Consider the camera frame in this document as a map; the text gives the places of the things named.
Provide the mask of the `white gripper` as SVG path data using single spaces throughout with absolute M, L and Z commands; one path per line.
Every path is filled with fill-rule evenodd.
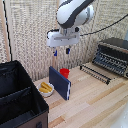
M 79 42 L 80 34 L 79 28 L 73 27 L 68 29 L 54 29 L 47 32 L 47 45 L 49 47 L 53 47 L 53 55 L 57 57 L 58 46 L 66 46 L 66 54 L 70 54 L 70 49 L 73 44 L 77 44 Z

